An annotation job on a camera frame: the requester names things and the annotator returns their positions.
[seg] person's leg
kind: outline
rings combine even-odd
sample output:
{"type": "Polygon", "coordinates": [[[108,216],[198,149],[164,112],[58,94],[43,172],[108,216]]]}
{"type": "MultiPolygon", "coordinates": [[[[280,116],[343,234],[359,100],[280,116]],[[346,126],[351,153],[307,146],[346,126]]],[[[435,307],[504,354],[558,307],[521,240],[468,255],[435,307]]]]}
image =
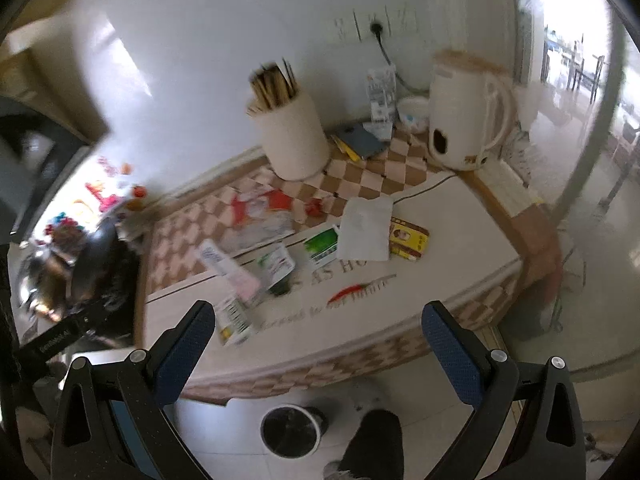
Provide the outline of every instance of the person's leg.
{"type": "Polygon", "coordinates": [[[404,453],[398,417],[387,410],[367,413],[338,466],[353,478],[402,480],[404,453]]]}

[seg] white napkin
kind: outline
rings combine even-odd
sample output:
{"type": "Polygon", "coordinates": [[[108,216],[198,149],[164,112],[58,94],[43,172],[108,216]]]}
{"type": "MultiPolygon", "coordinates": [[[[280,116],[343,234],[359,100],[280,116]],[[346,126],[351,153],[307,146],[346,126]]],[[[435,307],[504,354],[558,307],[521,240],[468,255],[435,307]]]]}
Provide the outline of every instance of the white napkin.
{"type": "Polygon", "coordinates": [[[351,198],[340,221],[337,256],[342,260],[386,262],[389,224],[394,202],[388,196],[374,200],[351,198]]]}

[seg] white kettle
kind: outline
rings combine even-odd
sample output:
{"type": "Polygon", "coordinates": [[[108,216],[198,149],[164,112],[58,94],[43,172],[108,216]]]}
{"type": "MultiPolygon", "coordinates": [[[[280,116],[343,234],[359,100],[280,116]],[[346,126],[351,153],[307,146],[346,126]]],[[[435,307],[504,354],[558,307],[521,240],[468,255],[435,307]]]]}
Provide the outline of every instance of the white kettle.
{"type": "Polygon", "coordinates": [[[433,60],[429,151],[446,168],[476,170],[513,129],[511,80],[505,69],[465,52],[446,50],[433,60]]]}

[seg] electrical socket panel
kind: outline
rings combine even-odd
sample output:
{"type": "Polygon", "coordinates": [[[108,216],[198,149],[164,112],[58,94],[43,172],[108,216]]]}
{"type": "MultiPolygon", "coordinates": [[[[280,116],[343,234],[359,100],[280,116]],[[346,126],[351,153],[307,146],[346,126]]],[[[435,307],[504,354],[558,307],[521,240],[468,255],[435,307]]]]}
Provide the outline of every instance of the electrical socket panel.
{"type": "Polygon", "coordinates": [[[371,23],[380,22],[382,24],[382,37],[389,35],[389,20],[386,16],[385,7],[371,10],[356,10],[354,12],[356,22],[358,23],[358,31],[360,32],[360,41],[375,40],[376,37],[371,32],[371,23]]]}
{"type": "Polygon", "coordinates": [[[393,36],[408,36],[418,32],[418,18],[415,9],[404,4],[400,7],[386,7],[389,19],[389,34],[393,36]]]}
{"type": "Polygon", "coordinates": [[[353,12],[345,12],[338,18],[324,20],[324,36],[329,44],[359,43],[360,36],[353,12]]]}

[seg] yellow booklet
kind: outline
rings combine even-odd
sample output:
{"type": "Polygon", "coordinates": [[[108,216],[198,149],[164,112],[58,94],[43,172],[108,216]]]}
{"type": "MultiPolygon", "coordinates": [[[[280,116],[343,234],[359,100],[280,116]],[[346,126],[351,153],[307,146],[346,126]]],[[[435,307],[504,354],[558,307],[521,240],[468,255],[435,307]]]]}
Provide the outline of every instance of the yellow booklet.
{"type": "Polygon", "coordinates": [[[391,217],[389,250],[392,254],[414,262],[424,254],[428,241],[429,231],[427,229],[405,222],[395,216],[391,217]]]}

